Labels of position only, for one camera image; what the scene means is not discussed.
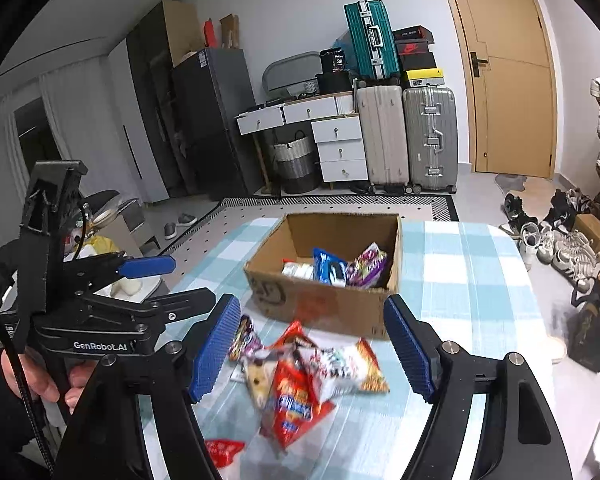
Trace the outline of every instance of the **checkered tablecloth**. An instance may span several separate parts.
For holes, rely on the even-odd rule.
[[[240,298],[264,344],[286,325],[263,318],[250,306],[245,261],[278,222],[260,218],[231,232],[173,292],[206,286],[217,295]],[[442,340],[467,351],[502,358],[520,352],[529,362],[550,406],[554,405],[550,358],[542,350],[544,324],[525,266],[515,244],[498,228],[456,222],[403,222],[400,294],[415,316],[433,326]],[[168,325],[158,342],[184,336],[195,319]],[[318,345],[348,344],[356,338],[309,331]],[[430,406],[411,391],[390,342],[373,340],[391,392],[335,399],[337,409],[307,435],[276,455],[258,434],[260,413],[247,387],[230,380],[226,362],[213,391],[194,412],[205,438],[244,441],[242,480],[378,480],[401,477],[429,415]],[[455,479],[469,478],[484,413],[484,397],[474,396]],[[168,478],[148,399],[141,399],[144,436],[154,478]]]

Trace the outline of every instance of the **silver suitcase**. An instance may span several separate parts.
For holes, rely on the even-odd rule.
[[[404,91],[413,192],[446,189],[458,181],[456,99],[449,88],[427,86]]]
[[[409,153],[404,128],[402,89],[372,86],[356,91],[369,182],[409,182]]]

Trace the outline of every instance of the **black cable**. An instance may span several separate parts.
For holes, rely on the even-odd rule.
[[[49,444],[46,441],[44,435],[42,434],[42,428],[39,427],[38,420],[36,419],[33,413],[33,400],[31,399],[31,393],[29,391],[29,386],[27,385],[27,379],[24,375],[24,370],[22,369],[22,363],[20,362],[20,358],[18,357],[16,348],[13,345],[13,341],[11,341],[11,337],[9,337],[9,334],[7,333],[5,327],[2,325],[1,322],[0,342],[2,343],[2,346],[4,346],[4,351],[7,353],[7,357],[9,359],[9,362],[11,363],[13,375],[16,379],[16,383],[18,384],[18,390],[20,391],[20,398],[22,399],[24,409],[27,412],[27,418],[29,419],[29,423],[31,425],[31,428],[33,429],[33,434],[36,438],[36,442],[38,443],[38,447],[40,448],[42,458],[44,459],[46,467],[49,469],[49,472],[53,474],[54,459],[51,455]]]
[[[75,251],[72,260],[78,258],[78,254],[80,254],[80,251],[82,250],[82,246],[84,245],[84,239],[87,235],[87,214],[84,212],[84,206],[82,204],[79,204],[78,207],[80,208],[80,213],[82,214],[82,238],[80,238],[80,241],[78,242],[78,248]]]

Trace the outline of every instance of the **wooden door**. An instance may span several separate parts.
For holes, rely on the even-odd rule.
[[[535,0],[455,1],[474,90],[474,168],[550,176],[555,91]],[[468,106],[474,107],[471,99]]]

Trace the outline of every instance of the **blue gripper pad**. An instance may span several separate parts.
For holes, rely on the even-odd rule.
[[[128,279],[171,274],[176,268],[176,260],[171,256],[149,256],[130,258],[118,267],[120,276]]]
[[[193,402],[200,402],[203,395],[214,387],[229,346],[234,340],[240,323],[240,301],[231,294],[223,294],[209,314],[202,321],[212,326],[208,336],[193,361],[193,379],[189,386],[189,395]]]
[[[435,341],[438,337],[430,326],[434,337],[423,337],[427,334],[423,333],[420,322],[398,295],[392,295],[384,302],[383,317],[384,327],[411,389],[432,403],[442,374]]]

